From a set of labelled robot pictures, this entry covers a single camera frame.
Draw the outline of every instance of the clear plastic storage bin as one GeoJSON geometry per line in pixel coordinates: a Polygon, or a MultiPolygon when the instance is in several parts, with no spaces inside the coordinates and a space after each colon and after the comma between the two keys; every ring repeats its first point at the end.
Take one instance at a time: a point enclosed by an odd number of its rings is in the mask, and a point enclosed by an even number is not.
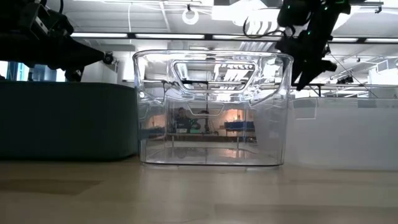
{"type": "Polygon", "coordinates": [[[148,50],[133,61],[142,162],[283,164],[290,56],[148,50]]]}

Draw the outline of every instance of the cable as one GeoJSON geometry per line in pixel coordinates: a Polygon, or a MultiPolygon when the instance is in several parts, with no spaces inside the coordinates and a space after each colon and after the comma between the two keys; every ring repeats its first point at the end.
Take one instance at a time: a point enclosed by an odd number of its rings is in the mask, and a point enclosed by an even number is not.
{"type": "MultiPolygon", "coordinates": [[[[261,9],[255,10],[255,11],[260,11],[260,10],[265,10],[265,9],[269,9],[269,8],[261,8],[261,9]]],[[[308,23],[308,22],[310,21],[310,19],[312,18],[312,15],[313,15],[313,14],[311,13],[311,14],[308,16],[308,19],[305,21],[305,23],[308,23]]],[[[267,33],[265,33],[265,34],[249,35],[249,34],[246,33],[246,24],[248,23],[248,19],[249,19],[249,16],[246,18],[246,20],[244,21],[244,24],[243,24],[243,34],[244,34],[246,37],[248,37],[248,38],[256,39],[256,38],[265,37],[265,36],[268,36],[268,35],[271,35],[271,34],[275,34],[275,33],[278,33],[278,32],[282,33],[284,37],[287,37],[287,34],[286,34],[285,31],[283,31],[283,30],[278,30],[278,29],[276,29],[276,30],[274,30],[274,31],[271,31],[271,32],[267,32],[267,33]]],[[[294,28],[293,26],[290,26],[289,28],[292,30],[292,35],[290,35],[290,36],[293,37],[294,34],[296,33],[296,30],[295,30],[295,28],[294,28]]]]}
{"type": "MultiPolygon", "coordinates": [[[[345,68],[344,65],[342,65],[342,64],[335,58],[335,56],[333,56],[333,54],[330,53],[330,55],[337,61],[337,63],[340,64],[341,67],[343,67],[344,70],[348,71],[348,69],[345,68]]],[[[366,89],[367,91],[369,91],[369,92],[372,93],[376,98],[378,98],[378,97],[376,96],[376,94],[374,94],[368,87],[366,87],[366,86],[365,86],[364,84],[362,84],[357,78],[355,78],[354,75],[351,75],[351,76],[352,76],[357,82],[359,82],[359,84],[361,84],[363,87],[365,87],[365,89],[366,89]]]]}
{"type": "Polygon", "coordinates": [[[62,13],[62,12],[63,12],[63,0],[61,0],[61,2],[60,2],[60,10],[59,10],[59,13],[62,13]]]}

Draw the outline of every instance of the wall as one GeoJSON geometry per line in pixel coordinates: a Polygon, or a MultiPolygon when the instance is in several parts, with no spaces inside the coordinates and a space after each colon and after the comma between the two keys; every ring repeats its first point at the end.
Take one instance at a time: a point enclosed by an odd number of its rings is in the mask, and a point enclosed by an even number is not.
{"type": "MultiPolygon", "coordinates": [[[[395,67],[395,61],[389,61],[389,67],[395,67]]],[[[392,68],[377,72],[376,68],[368,71],[368,83],[372,85],[398,85],[398,69],[392,68]]],[[[398,88],[371,88],[370,98],[397,98],[398,88]]]]}
{"type": "Polygon", "coordinates": [[[92,63],[85,67],[82,82],[117,83],[118,74],[103,62],[92,63]]]}
{"type": "Polygon", "coordinates": [[[398,170],[398,101],[301,98],[290,102],[285,163],[398,170]]]}
{"type": "Polygon", "coordinates": [[[134,87],[134,82],[123,82],[123,80],[134,80],[134,66],[132,58],[121,58],[118,63],[118,84],[134,87]]]}

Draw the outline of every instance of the ceiling pipe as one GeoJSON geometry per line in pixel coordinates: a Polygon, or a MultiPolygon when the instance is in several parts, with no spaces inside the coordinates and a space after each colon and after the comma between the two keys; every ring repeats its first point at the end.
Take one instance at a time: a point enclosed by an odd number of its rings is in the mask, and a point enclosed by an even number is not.
{"type": "Polygon", "coordinates": [[[164,11],[164,3],[162,1],[159,1],[159,6],[160,6],[160,9],[162,10],[162,15],[163,15],[164,22],[166,23],[167,32],[171,32],[169,20],[167,19],[166,12],[164,11]]]}

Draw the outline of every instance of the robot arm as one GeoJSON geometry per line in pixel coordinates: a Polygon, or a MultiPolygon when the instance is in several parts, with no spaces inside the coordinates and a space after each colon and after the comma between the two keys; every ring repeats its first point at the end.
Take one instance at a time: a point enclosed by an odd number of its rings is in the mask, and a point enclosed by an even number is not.
{"type": "Polygon", "coordinates": [[[73,40],[68,18],[45,7],[46,0],[0,1],[0,60],[61,68],[79,81],[76,71],[104,59],[104,53],[73,40]]]}
{"type": "Polygon", "coordinates": [[[297,90],[308,85],[325,71],[336,71],[337,65],[322,58],[328,53],[326,45],[333,39],[331,32],[341,13],[350,14],[349,0],[285,0],[278,15],[281,27],[304,26],[297,37],[282,37],[276,49],[293,56],[292,83],[301,75],[297,90]]]}

